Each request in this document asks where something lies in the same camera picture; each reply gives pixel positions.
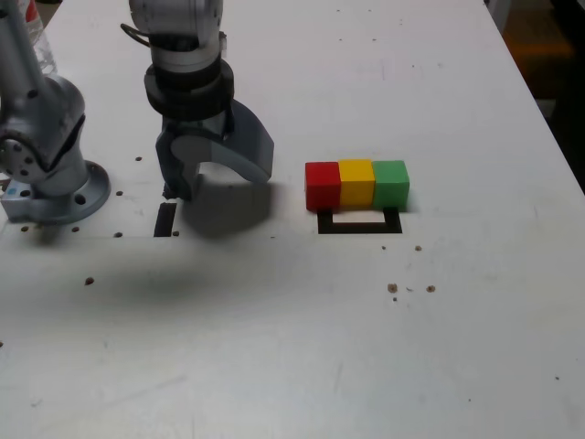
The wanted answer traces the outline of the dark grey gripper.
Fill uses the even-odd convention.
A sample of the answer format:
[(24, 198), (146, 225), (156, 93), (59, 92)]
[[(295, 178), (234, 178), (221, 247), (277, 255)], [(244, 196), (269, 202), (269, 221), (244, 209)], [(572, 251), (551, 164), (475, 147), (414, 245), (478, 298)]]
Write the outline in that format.
[(155, 149), (167, 199), (193, 199), (201, 163), (228, 167), (252, 183), (271, 178), (274, 142), (260, 119), (236, 100), (205, 120), (163, 117), (162, 128)]

